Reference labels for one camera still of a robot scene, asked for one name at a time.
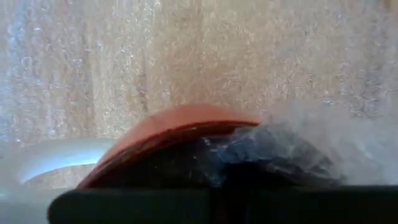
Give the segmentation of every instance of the red plastic object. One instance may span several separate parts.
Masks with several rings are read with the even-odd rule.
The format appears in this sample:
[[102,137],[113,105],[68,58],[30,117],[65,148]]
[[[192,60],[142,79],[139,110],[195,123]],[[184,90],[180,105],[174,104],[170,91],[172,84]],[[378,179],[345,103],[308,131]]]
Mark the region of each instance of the red plastic object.
[[100,187],[99,182],[118,167],[170,145],[205,136],[230,135],[236,128],[257,126],[260,119],[209,104],[180,105],[140,122],[122,137],[78,185]]

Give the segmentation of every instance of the beige textured wall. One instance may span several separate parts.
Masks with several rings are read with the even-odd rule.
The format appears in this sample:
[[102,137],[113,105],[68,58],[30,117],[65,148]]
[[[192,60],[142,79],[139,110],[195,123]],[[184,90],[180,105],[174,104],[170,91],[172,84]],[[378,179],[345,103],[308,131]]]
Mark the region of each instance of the beige textured wall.
[[376,116],[398,71],[393,25],[376,0],[2,4],[4,157],[48,139],[117,138],[181,103],[265,116],[302,99]]
[[396,16],[398,16],[398,2],[395,0],[383,0],[383,4],[386,9]]

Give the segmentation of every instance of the white curved object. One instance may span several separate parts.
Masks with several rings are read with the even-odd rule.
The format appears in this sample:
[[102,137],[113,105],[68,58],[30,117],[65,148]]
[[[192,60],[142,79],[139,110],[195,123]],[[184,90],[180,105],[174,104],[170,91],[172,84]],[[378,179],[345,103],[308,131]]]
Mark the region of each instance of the white curved object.
[[113,139],[51,140],[25,148],[0,164],[14,181],[23,184],[40,174],[69,166],[95,164],[112,147]]
[[51,201],[69,189],[34,190],[31,178],[68,166],[95,164],[113,139],[65,139],[25,148],[0,163],[0,223],[47,223]]

